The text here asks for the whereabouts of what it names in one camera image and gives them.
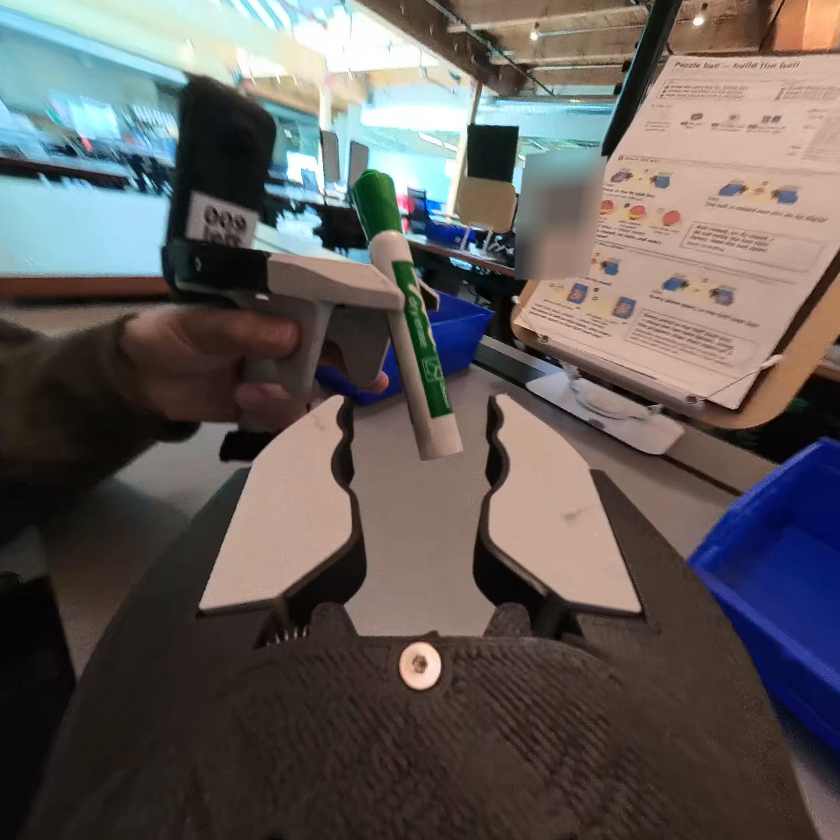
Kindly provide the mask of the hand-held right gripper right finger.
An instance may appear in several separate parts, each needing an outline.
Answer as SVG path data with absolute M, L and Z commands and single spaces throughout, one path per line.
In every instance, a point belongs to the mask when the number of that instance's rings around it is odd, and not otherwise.
M 579 633 L 580 614 L 635 620 L 642 600 L 590 467 L 511 396 L 487 406 L 488 492 L 472 566 L 494 606 L 521 606 L 534 636 Z

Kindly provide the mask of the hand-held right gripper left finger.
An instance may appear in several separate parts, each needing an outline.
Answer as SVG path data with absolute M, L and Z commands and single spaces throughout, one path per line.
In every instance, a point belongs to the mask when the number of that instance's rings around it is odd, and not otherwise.
M 340 395 L 289 426 L 255 458 L 198 612 L 269 608 L 307 627 L 324 603 L 345 605 L 365 578 L 361 514 L 351 484 L 354 406 Z

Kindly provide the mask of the blue plastic bin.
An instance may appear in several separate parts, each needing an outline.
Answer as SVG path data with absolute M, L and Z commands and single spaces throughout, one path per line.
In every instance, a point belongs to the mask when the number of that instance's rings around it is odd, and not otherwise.
M 688 563 L 770 697 L 838 753 L 838 442 L 818 440 L 743 493 Z
M 437 296 L 437 310 L 430 311 L 428 318 L 443 374 L 449 376 L 471 365 L 494 313 L 472 301 L 442 291 Z M 349 397 L 358 406 L 370 406 L 403 392 L 393 350 L 389 350 L 385 357 L 383 372 L 388 377 L 388 386 L 380 393 L 362 390 L 330 366 L 319 367 L 316 379 L 325 392 Z

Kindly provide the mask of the green dry-erase marker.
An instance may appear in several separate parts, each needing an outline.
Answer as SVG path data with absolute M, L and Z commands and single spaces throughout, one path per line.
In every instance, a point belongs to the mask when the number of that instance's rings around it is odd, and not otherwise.
M 392 178 L 367 170 L 351 188 L 372 265 L 403 295 L 388 327 L 418 454 L 423 461 L 461 453 L 463 444 L 427 315 Z

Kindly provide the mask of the person's left forearm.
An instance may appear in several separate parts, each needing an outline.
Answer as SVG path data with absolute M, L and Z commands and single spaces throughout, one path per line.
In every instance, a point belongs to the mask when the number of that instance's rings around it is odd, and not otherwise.
M 121 339 L 136 314 L 48 336 L 1 323 L 1 544 L 61 512 L 158 443 L 200 423 L 137 403 Z

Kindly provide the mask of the tan board on stand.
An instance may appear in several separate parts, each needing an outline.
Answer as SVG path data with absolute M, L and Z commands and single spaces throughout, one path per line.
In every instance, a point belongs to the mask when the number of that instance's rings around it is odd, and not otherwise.
M 455 213 L 462 225 L 498 234 L 513 225 L 518 195 L 511 182 L 467 176 L 455 200 Z

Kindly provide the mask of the black panel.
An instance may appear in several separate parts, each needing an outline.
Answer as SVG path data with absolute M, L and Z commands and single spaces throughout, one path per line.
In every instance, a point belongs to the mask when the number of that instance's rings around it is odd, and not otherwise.
M 518 160 L 518 141 L 516 125 L 471 123 L 467 127 L 467 177 L 512 182 Z

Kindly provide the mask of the black steel post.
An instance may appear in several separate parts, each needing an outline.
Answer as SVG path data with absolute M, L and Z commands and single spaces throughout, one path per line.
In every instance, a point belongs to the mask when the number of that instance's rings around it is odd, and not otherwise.
M 653 2 L 602 143 L 602 157 L 613 155 L 642 105 L 682 4 Z

